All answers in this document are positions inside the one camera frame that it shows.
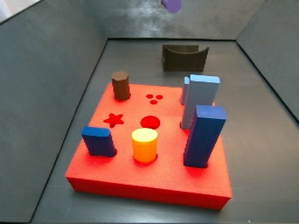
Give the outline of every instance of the red star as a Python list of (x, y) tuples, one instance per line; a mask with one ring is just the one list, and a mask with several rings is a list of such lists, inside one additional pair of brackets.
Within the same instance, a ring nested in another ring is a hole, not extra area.
[(124, 122), (121, 121), (122, 115), (114, 115), (109, 114), (107, 119), (103, 120), (103, 123), (109, 123), (109, 128), (113, 128), (117, 124), (122, 124)]

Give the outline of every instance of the yellow cylinder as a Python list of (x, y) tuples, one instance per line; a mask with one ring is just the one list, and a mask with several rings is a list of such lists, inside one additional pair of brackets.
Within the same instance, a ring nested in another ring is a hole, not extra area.
[(133, 157), (141, 163), (150, 163), (156, 159), (156, 138), (153, 129), (136, 129), (132, 133)]

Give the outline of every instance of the red platform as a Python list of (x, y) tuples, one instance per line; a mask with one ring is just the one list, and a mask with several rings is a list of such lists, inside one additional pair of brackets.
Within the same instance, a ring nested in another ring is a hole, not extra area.
[[(110, 128), (115, 156), (91, 157), (79, 141), (65, 174), (74, 191), (220, 210), (230, 199), (220, 137), (208, 168), (185, 167), (182, 152), (188, 131), (180, 129), (182, 90), (132, 84), (129, 88), (129, 100), (115, 101), (111, 85), (106, 87), (89, 126), (109, 128), (109, 124), (102, 122), (107, 115), (122, 115), (124, 123)], [(156, 129), (157, 159), (150, 164), (133, 160), (130, 140), (130, 133), (141, 128), (140, 121), (145, 116), (156, 116), (161, 122)]]

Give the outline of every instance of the cylinder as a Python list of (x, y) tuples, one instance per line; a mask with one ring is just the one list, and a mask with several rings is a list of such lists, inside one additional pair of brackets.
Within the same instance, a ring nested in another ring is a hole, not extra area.
[(111, 74), (111, 86), (113, 86), (114, 98), (118, 101), (128, 100), (130, 94), (129, 94), (126, 72), (115, 72)]
[(156, 159), (157, 132), (153, 129), (136, 129), (132, 133), (133, 157), (141, 163), (150, 163)]

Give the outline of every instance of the black object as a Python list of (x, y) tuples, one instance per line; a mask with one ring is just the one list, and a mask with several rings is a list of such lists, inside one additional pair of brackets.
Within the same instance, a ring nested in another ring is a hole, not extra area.
[(165, 72), (201, 72), (209, 48), (198, 52), (197, 45), (162, 45), (162, 70)]

